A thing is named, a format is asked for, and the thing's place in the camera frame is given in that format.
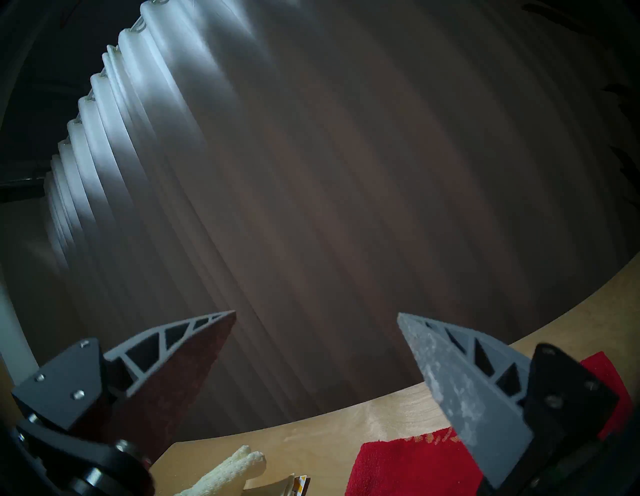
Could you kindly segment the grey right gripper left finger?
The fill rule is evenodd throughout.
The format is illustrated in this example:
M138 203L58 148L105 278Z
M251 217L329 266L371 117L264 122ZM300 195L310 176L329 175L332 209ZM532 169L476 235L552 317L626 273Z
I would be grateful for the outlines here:
M235 323L235 311L208 313L147 329L108 351L98 338L84 338L11 394L25 419L91 442L125 440L155 462Z

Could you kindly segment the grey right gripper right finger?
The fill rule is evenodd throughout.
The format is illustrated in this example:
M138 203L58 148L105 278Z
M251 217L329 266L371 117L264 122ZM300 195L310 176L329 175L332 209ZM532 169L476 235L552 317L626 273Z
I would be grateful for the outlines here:
M434 401L482 473L478 490L576 490L620 400L549 343L532 358L485 333L399 313Z

